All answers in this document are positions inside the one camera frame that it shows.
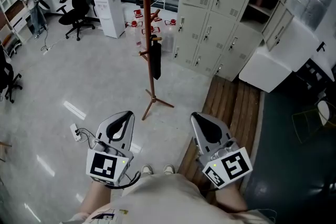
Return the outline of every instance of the wooden floor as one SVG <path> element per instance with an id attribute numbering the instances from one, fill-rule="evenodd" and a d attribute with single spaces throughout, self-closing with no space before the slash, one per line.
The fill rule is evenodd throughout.
<path id="1" fill-rule="evenodd" d="M 203 113 L 212 115 L 229 126 L 240 147 L 250 155 L 258 121 L 260 91 L 242 81 L 230 82 L 214 76 L 206 97 Z M 197 148 L 191 140 L 178 173 L 193 182 L 210 203 L 215 203 L 210 180 L 196 163 Z"/>

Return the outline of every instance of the shoe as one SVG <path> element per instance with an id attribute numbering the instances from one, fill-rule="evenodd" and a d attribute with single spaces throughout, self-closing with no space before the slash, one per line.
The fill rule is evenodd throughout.
<path id="1" fill-rule="evenodd" d="M 171 164 L 167 164 L 164 166 L 163 168 L 163 173 L 165 175 L 172 175 L 172 174 L 175 174 L 175 169 L 174 169 L 174 166 L 171 165 Z"/>
<path id="2" fill-rule="evenodd" d="M 152 169 L 152 167 L 149 166 L 148 164 L 145 164 L 144 166 L 142 166 L 141 174 L 153 175 L 153 169 Z"/>

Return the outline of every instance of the wooden coat rack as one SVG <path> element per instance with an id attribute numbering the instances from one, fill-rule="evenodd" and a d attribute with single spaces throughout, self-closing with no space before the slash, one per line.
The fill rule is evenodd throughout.
<path id="1" fill-rule="evenodd" d="M 152 41 L 156 41 L 156 40 L 162 40 L 161 37 L 156 37 L 156 38 L 152 38 L 151 39 L 151 22 L 154 20 L 154 18 L 158 15 L 158 13 L 160 12 L 159 9 L 156 10 L 156 12 L 151 16 L 151 0 L 143 0 L 143 7 L 144 7 L 144 17 L 145 17 L 145 37 L 146 37 L 146 51 L 140 51 L 139 55 L 142 56 L 148 64 L 148 73 L 149 73 L 149 82 L 151 85 L 151 91 L 146 89 L 146 92 L 151 96 L 151 102 L 149 103 L 143 117 L 142 120 L 144 120 L 146 118 L 146 115 L 149 111 L 149 109 L 151 108 L 152 104 L 155 103 L 156 101 L 165 104 L 171 108 L 173 108 L 174 106 L 171 104 L 168 104 L 158 98 L 156 98 L 155 96 L 155 89 L 154 89 L 154 79 L 152 76 L 152 70 L 151 70 L 151 63 L 150 63 L 150 54 L 149 54 L 149 50 L 151 47 L 151 43 Z"/>

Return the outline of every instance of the power outlet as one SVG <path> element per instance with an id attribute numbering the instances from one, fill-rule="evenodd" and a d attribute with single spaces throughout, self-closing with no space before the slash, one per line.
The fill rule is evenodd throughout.
<path id="1" fill-rule="evenodd" d="M 75 141 L 76 142 L 79 141 L 80 140 L 80 135 L 79 135 L 79 133 L 76 133 L 76 130 L 78 129 L 76 124 L 72 124 L 70 126 L 70 129 L 71 129 L 71 132 L 72 132 L 72 135 L 73 135 Z"/>

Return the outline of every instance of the office chair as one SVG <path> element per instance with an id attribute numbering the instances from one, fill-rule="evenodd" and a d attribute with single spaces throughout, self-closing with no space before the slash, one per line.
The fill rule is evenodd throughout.
<path id="1" fill-rule="evenodd" d="M 2 46 L 0 46 L 0 93 L 2 93 L 2 91 L 6 89 L 8 86 L 5 98 L 8 99 L 9 94 L 9 100 L 12 104 L 14 103 L 14 100 L 12 99 L 12 90 L 17 88 L 22 90 L 22 86 L 15 83 L 17 78 L 22 77 L 21 74 L 20 73 L 17 74 L 14 79 L 13 77 L 14 77 L 13 67 L 12 65 L 6 62 L 4 49 Z"/>
<path id="2" fill-rule="evenodd" d="M 72 0 L 73 9 L 67 13 L 64 9 L 65 6 L 66 5 L 56 10 L 57 12 L 62 10 L 64 13 L 59 23 L 62 25 L 72 24 L 72 29 L 65 34 L 65 37 L 68 39 L 68 35 L 77 29 L 77 41 L 79 41 L 79 31 L 82 26 L 91 26 L 92 29 L 95 28 L 93 24 L 88 24 L 88 21 L 85 19 L 85 15 L 89 12 L 90 7 L 86 0 Z"/>

